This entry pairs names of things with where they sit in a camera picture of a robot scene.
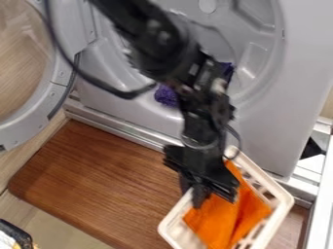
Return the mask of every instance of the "washing machine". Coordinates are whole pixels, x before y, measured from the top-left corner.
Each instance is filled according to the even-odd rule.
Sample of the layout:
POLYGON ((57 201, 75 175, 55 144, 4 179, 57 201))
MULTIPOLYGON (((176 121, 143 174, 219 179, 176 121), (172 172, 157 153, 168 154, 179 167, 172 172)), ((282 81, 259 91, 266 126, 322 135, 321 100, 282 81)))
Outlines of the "washing machine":
MULTIPOLYGON (((77 66, 120 90, 150 84, 151 80, 128 62, 127 41, 89 1, 50 1, 55 32, 77 66)), ((231 125, 240 134, 242 149, 264 169, 289 176, 331 88, 333 2, 155 2, 166 11, 185 16, 208 52, 235 65, 229 94, 237 112, 231 125)), ((7 40, 10 50, 0 47, 0 51, 12 51, 0 54, 4 72, 0 85, 7 90, 0 93, 0 98, 7 96, 0 100, 1 109, 14 101, 8 96, 26 93, 11 110, 0 110, 2 150, 11 150, 40 132, 64 102, 69 117, 145 146, 161 149, 164 144, 180 143, 182 116, 176 108, 156 101, 157 89, 124 100, 76 76, 47 38, 43 0, 3 0, 0 5, 0 35, 9 39, 6 30, 16 24, 19 34, 7 40), (11 11, 3 11, 8 6, 11 11), (14 47, 22 47, 19 41, 34 49, 20 52, 14 47), (19 61, 17 67, 6 71, 6 65, 14 60, 19 61), (33 83, 29 89, 26 81, 33 83), (12 92, 8 86, 15 86, 12 92)))

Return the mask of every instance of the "purple cloth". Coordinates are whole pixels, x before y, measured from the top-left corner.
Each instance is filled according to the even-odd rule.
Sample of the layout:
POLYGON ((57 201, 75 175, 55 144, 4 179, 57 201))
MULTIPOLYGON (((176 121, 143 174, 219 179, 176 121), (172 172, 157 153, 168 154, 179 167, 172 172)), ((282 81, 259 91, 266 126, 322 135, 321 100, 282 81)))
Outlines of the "purple cloth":
POLYGON ((178 107, 177 95, 173 89, 168 86, 160 85, 155 92, 155 100, 168 107, 178 107))

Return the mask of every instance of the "towel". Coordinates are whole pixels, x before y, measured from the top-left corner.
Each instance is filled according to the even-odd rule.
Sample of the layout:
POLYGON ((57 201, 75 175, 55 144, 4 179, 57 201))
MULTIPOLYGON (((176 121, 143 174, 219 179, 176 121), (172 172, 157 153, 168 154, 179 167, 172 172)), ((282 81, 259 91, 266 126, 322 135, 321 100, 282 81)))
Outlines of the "towel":
POLYGON ((236 166, 231 161, 226 166, 240 181, 238 200, 230 203, 211 195, 201 209, 192 208, 183 218, 209 249, 232 248, 272 212, 242 179, 236 166))
POLYGON ((174 90, 166 85, 160 85, 155 91, 155 100, 168 107, 178 107, 177 94, 174 90))

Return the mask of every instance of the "orange cloth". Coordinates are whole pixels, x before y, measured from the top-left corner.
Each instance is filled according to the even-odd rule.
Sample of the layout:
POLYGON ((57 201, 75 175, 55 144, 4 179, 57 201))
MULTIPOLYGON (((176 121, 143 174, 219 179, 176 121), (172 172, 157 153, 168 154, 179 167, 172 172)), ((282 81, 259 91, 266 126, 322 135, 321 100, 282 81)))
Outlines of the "orange cloth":
POLYGON ((250 189, 236 166, 231 161, 226 166, 240 181, 239 199, 230 203, 211 195, 201 209, 192 208, 183 218, 209 249, 232 248, 271 213, 271 207, 250 189))

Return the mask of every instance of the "white washing machine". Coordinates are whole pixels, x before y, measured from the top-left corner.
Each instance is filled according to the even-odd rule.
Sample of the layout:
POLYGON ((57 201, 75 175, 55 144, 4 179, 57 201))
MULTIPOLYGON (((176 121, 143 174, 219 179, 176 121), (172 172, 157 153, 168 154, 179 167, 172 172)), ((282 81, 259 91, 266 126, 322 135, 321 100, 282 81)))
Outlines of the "white washing machine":
MULTIPOLYGON (((19 0, 10 1, 20 5, 19 0)), ((240 133, 242 149, 268 171, 290 175, 333 79, 333 2, 156 2, 189 18, 203 46, 219 60, 236 65, 229 94, 238 110, 232 125, 240 133)), ((43 0, 29 4, 43 15, 43 0)), ((82 69, 121 90, 149 83, 130 67, 124 55, 126 41, 88 1, 52 0, 52 6, 61 43, 82 69)), ((40 29, 25 28, 28 32, 22 32, 23 36, 38 44, 35 33, 40 29)), ((152 148, 179 143, 182 117, 154 99, 155 89, 135 100, 120 99, 75 77, 57 52, 50 50, 47 55, 48 62, 36 72, 43 73, 35 91, 1 120, 3 150, 15 148, 43 129, 74 83, 76 90, 65 105, 70 117, 152 148)))

